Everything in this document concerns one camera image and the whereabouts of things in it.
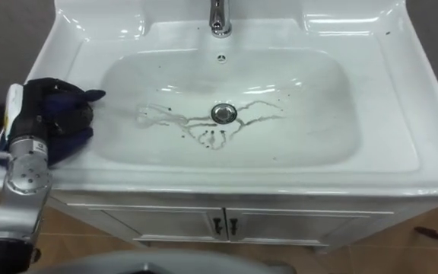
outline drain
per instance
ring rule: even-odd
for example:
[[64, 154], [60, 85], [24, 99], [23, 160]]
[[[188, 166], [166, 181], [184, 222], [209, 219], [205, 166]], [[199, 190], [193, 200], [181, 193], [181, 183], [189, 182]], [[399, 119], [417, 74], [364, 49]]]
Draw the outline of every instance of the drain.
[[221, 125], [233, 122], [236, 117], [236, 108], [229, 104], [218, 104], [214, 106], [211, 111], [211, 118], [214, 122]]

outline sink countertop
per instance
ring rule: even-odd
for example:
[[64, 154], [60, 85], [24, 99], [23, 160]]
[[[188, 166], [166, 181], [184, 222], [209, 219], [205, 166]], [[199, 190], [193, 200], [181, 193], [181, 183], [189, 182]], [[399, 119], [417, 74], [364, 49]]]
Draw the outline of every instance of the sink countertop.
[[[421, 40], [428, 59], [438, 79], [438, 2], [431, 0], [409, 0], [408, 11], [411, 16], [417, 35]], [[345, 176], [338, 174], [333, 177], [319, 176], [318, 174], [302, 174], [301, 183], [298, 178], [295, 182], [287, 178], [286, 174], [263, 174], [260, 176], [243, 177], [245, 182], [238, 186], [233, 183], [236, 174], [222, 174], [215, 178], [213, 174], [192, 174], [190, 177], [202, 177], [204, 183], [190, 183], [182, 180], [180, 172], [168, 175], [168, 180], [155, 180], [143, 173], [139, 177], [147, 183], [130, 183], [119, 180], [113, 184], [92, 183], [58, 183], [59, 190], [93, 190], [110, 192], [167, 192], [167, 193], [243, 193], [243, 194], [302, 194], [302, 195], [333, 195], [333, 196], [438, 196], [438, 176], [421, 177], [416, 173], [406, 174], [396, 180], [387, 180], [389, 177], [379, 177], [365, 182], [363, 174]]]

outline floor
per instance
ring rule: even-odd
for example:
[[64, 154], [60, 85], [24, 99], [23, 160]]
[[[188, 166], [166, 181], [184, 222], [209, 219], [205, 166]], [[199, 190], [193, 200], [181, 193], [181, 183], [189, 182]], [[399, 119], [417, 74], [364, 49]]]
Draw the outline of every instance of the floor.
[[[37, 244], [43, 255], [34, 269], [92, 254], [136, 249], [55, 209], [45, 209], [44, 215]], [[418, 225], [438, 230], [438, 209], [327, 255], [305, 247], [250, 244], [153, 243], [151, 249], [213, 250], [253, 260], [284, 261], [299, 274], [438, 274], [438, 241], [413, 233]]]

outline white sink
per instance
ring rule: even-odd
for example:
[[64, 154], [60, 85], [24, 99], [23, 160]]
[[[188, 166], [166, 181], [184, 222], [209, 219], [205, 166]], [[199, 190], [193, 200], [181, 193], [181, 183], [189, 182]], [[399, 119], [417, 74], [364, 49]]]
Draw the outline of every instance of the white sink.
[[230, 0], [225, 39], [204, 0], [56, 7], [29, 78], [108, 95], [55, 188], [438, 195], [438, 84], [404, 1]]

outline faucet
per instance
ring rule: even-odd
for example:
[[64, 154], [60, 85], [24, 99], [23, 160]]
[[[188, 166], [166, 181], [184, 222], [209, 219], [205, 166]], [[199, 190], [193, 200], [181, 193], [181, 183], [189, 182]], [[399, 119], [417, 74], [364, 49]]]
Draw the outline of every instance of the faucet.
[[229, 19], [229, 0], [211, 0], [211, 17], [209, 19], [212, 35], [226, 38], [231, 35], [232, 27]]

